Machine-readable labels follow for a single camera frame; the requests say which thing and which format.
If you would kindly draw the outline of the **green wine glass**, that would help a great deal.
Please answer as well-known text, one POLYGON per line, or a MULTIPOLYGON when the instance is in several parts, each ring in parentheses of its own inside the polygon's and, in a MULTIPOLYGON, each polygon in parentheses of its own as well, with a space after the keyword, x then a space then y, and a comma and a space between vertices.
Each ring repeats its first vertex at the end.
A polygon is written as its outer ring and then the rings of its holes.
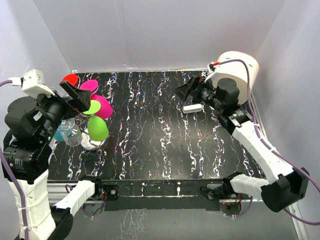
POLYGON ((96 115, 100 109, 101 103, 97 100, 91 100, 89 110, 83 112, 86 117, 89 117, 87 122, 88 135, 91 140, 96 142, 104 141, 109 135, 105 120, 96 115))

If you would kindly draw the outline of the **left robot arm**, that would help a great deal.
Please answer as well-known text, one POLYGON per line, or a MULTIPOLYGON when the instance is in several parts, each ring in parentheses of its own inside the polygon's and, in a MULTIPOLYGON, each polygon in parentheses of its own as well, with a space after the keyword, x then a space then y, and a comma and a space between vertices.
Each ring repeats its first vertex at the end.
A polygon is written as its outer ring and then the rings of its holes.
POLYGON ((103 195, 98 177, 85 175, 62 200, 50 205, 47 180, 50 143, 64 120, 87 111, 89 90, 67 81, 60 86, 61 97, 47 86, 37 86, 31 94, 14 100, 7 108, 5 123, 9 131, 0 151, 4 177, 15 196, 20 240, 63 240, 71 232, 74 216, 89 199, 103 195))

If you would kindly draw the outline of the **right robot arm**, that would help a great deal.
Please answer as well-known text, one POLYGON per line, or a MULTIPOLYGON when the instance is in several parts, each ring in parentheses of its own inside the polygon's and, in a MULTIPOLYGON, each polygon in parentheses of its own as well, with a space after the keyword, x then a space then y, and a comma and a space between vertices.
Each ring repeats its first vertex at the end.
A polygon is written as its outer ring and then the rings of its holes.
POLYGON ((245 194, 263 200, 276 213, 305 197, 308 171, 294 169, 264 145, 265 140, 256 134, 253 117, 239 104, 240 90, 235 80, 222 78, 214 87, 211 80, 192 76, 186 84, 176 87, 174 93, 182 101, 191 97, 193 103, 203 102, 216 109, 220 125, 246 148, 264 172, 264 178, 232 173, 209 193, 230 199, 245 194))

